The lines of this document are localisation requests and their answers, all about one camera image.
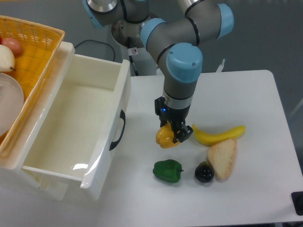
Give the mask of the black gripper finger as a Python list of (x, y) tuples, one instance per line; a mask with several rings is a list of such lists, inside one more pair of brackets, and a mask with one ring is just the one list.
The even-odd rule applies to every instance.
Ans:
[(173, 143), (186, 141), (193, 133), (192, 127), (184, 122), (173, 122), (172, 131), (174, 134)]
[(168, 122), (165, 116), (166, 114), (165, 101), (166, 99), (162, 96), (154, 100), (155, 114), (159, 117), (160, 127), (163, 127)]

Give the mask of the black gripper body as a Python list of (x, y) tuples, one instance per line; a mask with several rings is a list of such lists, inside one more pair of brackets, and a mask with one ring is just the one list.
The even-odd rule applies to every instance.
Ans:
[(173, 128), (181, 128), (186, 123), (189, 109), (190, 106), (184, 109), (173, 109), (165, 105), (162, 108), (162, 126), (169, 122)]

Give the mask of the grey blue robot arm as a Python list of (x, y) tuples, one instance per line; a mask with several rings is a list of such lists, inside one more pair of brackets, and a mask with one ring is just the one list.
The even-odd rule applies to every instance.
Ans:
[(170, 124), (172, 142), (187, 140), (193, 129), (186, 125), (197, 80), (202, 71), (201, 43), (219, 39), (234, 27), (234, 15), (226, 4), (211, 0), (181, 0), (184, 18), (168, 23), (151, 18), (146, 0), (85, 0), (94, 23), (101, 26), (125, 21), (139, 26), (139, 38), (164, 74), (162, 96), (155, 100), (161, 126)]

